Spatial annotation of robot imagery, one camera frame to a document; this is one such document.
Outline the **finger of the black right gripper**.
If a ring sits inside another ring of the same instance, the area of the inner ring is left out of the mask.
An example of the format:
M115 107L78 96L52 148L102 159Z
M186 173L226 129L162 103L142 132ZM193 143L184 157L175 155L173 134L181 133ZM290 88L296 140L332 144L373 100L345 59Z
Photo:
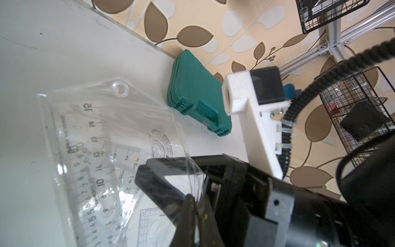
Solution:
M246 162L226 154L151 158L138 168L135 184L171 222L178 221L187 194L196 200L207 195L216 221L229 222L246 172Z

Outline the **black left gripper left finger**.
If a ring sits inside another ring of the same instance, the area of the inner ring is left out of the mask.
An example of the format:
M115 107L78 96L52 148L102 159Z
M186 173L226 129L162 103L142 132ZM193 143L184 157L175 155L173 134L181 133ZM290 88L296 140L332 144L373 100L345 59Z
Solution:
M183 203L171 247L194 247L195 242L195 200L188 194Z

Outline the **clear bag of screws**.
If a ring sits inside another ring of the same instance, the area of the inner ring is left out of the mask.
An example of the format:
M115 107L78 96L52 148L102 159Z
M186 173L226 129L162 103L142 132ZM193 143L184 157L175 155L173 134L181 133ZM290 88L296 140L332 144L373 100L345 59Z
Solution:
M148 162L183 195L200 196L172 111L116 77L38 94L57 203L68 247L167 247L174 206L160 209L137 185Z

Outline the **green plastic tool case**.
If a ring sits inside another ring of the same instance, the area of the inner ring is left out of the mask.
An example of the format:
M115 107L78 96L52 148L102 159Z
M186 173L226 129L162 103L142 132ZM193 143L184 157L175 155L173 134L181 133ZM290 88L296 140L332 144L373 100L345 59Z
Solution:
M187 49L173 63L167 104L217 136L231 133L232 122L224 109L222 83Z

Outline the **aluminium frame post back right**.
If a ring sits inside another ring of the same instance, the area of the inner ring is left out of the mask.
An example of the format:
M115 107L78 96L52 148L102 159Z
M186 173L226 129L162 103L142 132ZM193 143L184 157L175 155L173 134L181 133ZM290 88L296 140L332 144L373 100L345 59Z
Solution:
M344 43L341 42L341 21L337 19L326 25L327 31L327 44L329 47L329 53L336 63L343 60L347 60L347 55Z

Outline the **aluminium frame bar back top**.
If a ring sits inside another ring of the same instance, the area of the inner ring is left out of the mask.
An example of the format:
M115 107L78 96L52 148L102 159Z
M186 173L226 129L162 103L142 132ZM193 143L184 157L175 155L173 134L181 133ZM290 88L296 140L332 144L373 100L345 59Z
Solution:
M279 68L281 78L284 79L291 73L319 59L321 56L327 54L329 49L330 46L327 43L324 43L322 45L319 45L318 47L312 48L311 50L305 52L301 56L281 66Z

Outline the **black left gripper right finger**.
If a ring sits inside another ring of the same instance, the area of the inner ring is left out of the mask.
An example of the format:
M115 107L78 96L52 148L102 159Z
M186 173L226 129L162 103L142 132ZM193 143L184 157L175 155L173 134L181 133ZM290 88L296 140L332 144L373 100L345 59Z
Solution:
M199 247L224 246L208 197L203 197L199 202L199 238Z

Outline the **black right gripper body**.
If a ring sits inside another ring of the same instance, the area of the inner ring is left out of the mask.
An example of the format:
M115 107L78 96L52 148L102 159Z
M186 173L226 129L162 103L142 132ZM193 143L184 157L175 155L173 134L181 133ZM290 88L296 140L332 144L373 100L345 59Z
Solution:
M213 206L227 247L392 247L395 188L345 178L346 201L288 184L251 167L213 169Z

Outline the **dark tool in right basket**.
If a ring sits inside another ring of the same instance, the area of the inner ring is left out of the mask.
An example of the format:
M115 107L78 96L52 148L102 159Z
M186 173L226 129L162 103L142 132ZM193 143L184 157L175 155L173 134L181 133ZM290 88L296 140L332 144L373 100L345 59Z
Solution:
M361 101L346 115L340 126L360 142L389 121L390 119L370 102Z

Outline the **clear triangle ruler small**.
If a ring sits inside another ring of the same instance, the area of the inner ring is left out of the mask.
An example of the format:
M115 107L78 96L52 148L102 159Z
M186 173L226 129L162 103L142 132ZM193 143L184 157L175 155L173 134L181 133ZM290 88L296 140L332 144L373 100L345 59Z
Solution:
M140 211L138 247L168 247L175 227L158 207Z

